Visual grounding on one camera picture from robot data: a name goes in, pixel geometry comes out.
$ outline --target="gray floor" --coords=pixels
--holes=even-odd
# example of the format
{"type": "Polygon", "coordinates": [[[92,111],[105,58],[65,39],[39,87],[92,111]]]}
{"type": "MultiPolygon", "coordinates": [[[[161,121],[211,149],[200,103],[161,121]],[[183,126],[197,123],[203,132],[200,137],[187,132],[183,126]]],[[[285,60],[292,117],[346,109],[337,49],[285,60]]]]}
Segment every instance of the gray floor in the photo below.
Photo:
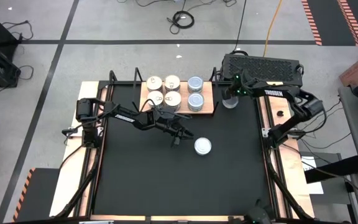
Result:
{"type": "MultiPolygon", "coordinates": [[[[196,24],[178,35],[169,33],[166,17],[181,9],[181,4],[159,2],[147,8],[133,0],[119,4],[115,0],[80,0],[67,39],[70,40],[153,40],[199,39],[219,40],[237,37],[243,0],[225,7],[221,0],[191,11],[196,24]]],[[[188,1],[187,7],[198,1],[188,1]]],[[[241,39],[264,40],[278,0],[247,0],[241,39]]],[[[60,39],[73,0],[0,0],[0,21],[32,23],[34,39],[60,39]]],[[[18,27],[25,37],[28,27],[18,27]]],[[[300,1],[283,2],[271,40],[313,40],[300,1]]],[[[11,220],[27,171],[32,167],[58,167],[65,146],[60,131],[73,117],[80,84],[86,80],[105,80],[114,70],[119,80],[133,78],[135,67],[143,77],[177,74],[181,79],[192,75],[208,78],[213,67],[219,67],[233,45],[165,44],[165,45],[64,45],[50,89],[35,129],[29,152],[20,173],[14,195],[6,213],[11,220]]],[[[240,45],[250,55],[262,56],[263,45],[240,45]]],[[[56,45],[20,45],[14,63],[35,68],[34,78],[21,80],[17,88],[0,93],[0,204],[13,167],[20,153],[45,77],[57,49],[56,45]]],[[[358,47],[321,47],[317,45],[269,45],[267,57],[297,59],[305,66],[304,89],[315,93],[326,108],[337,103],[338,75],[358,60],[358,47]]],[[[315,146],[326,146],[349,132],[342,110],[330,116],[317,139],[305,138],[315,146]]],[[[302,143],[301,150],[307,151],[302,143]]],[[[340,152],[342,157],[356,154],[351,137],[321,152],[340,152]]],[[[316,216],[322,220],[343,221],[347,211],[318,205],[316,216]]]]}

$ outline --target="white sheet of paper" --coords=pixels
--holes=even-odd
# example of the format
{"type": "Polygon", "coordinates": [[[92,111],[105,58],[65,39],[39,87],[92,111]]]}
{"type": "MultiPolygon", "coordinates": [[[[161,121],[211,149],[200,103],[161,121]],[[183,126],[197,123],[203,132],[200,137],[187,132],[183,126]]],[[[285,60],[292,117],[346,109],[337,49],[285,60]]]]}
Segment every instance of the white sheet of paper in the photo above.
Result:
{"type": "MultiPolygon", "coordinates": [[[[302,160],[302,162],[305,162],[305,163],[311,165],[311,166],[308,166],[308,165],[302,163],[304,171],[316,168],[316,161],[314,160],[313,156],[302,156],[301,160],[302,160]]],[[[315,182],[315,183],[308,184],[308,187],[309,187],[309,194],[324,194],[323,186],[321,185],[321,182],[315,182]]]]}

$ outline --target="metal can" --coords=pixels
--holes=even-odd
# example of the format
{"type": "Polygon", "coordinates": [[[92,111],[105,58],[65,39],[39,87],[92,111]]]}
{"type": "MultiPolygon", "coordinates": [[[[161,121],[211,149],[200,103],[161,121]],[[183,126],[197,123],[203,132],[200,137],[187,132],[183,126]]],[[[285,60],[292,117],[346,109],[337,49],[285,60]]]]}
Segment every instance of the metal can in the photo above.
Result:
{"type": "Polygon", "coordinates": [[[157,76],[152,76],[147,79],[146,86],[149,91],[162,92],[162,79],[157,76]]]}
{"type": "Polygon", "coordinates": [[[166,91],[179,91],[180,79],[176,75],[169,75],[165,78],[166,91]]]}
{"type": "Polygon", "coordinates": [[[200,77],[191,77],[187,81],[187,90],[189,93],[201,93],[204,81],[200,77]]]}
{"type": "Polygon", "coordinates": [[[200,111],[203,109],[204,105],[204,97],[199,93],[192,93],[190,94],[188,100],[187,100],[187,106],[189,107],[189,110],[193,112],[200,111]]]}
{"type": "Polygon", "coordinates": [[[181,95],[177,91],[169,91],[165,94],[164,102],[167,107],[178,111],[180,109],[181,95]]]}
{"type": "Polygon", "coordinates": [[[147,103],[154,108],[154,106],[157,109],[161,109],[162,108],[162,101],[164,99],[162,92],[160,91],[151,91],[148,95],[147,95],[147,99],[149,100],[147,103]]]}
{"type": "Polygon", "coordinates": [[[199,138],[194,143],[194,149],[196,149],[197,154],[201,156],[207,155],[212,148],[211,141],[208,138],[199,138]]]}

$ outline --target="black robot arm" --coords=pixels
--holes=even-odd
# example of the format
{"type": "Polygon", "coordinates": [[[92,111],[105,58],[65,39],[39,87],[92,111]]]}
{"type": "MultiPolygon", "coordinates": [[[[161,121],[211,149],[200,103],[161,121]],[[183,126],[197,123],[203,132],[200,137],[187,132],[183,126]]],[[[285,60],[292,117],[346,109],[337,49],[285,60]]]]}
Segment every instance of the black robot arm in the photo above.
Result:
{"type": "Polygon", "coordinates": [[[313,94],[301,90],[298,86],[293,85],[274,85],[250,78],[245,72],[236,75],[229,87],[222,92],[223,100],[229,100],[237,96],[250,96],[253,98],[260,96],[275,96],[288,100],[290,108],[294,115],[285,123],[277,124],[270,128],[267,133],[267,142],[270,147],[276,148],[288,139],[288,135],[297,135],[301,138],[305,132],[300,130],[291,130],[297,124],[305,122],[324,111],[323,102],[318,100],[313,94]],[[299,105],[296,98],[305,100],[299,105]]]}
{"type": "Polygon", "coordinates": [[[136,112],[112,101],[83,98],[77,101],[75,116],[83,127],[83,144],[87,144],[88,147],[99,146],[96,122],[106,117],[113,117],[131,123],[135,128],[143,131],[151,128],[160,129],[173,136],[172,145],[178,145],[181,139],[193,139],[193,133],[179,123],[180,118],[190,118],[188,116],[162,110],[136,112]],[[96,103],[104,106],[104,111],[97,116],[93,116],[93,108],[96,103]]]}

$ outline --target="black tabletop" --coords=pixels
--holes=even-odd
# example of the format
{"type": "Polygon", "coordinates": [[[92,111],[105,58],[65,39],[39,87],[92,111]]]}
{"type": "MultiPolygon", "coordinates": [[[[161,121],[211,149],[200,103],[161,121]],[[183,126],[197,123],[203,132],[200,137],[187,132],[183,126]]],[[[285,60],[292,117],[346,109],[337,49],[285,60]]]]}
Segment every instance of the black tabletop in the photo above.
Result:
{"type": "MultiPolygon", "coordinates": [[[[139,102],[139,86],[135,92],[139,102]]],[[[131,86],[114,87],[115,103],[133,108],[131,99],[131,86]]],[[[182,123],[195,139],[170,148],[161,130],[109,118],[95,215],[243,215],[258,199],[272,210],[255,101],[241,98],[232,110],[219,104],[214,116],[182,123]],[[212,143],[205,156],[194,149],[199,137],[212,143]]]]}

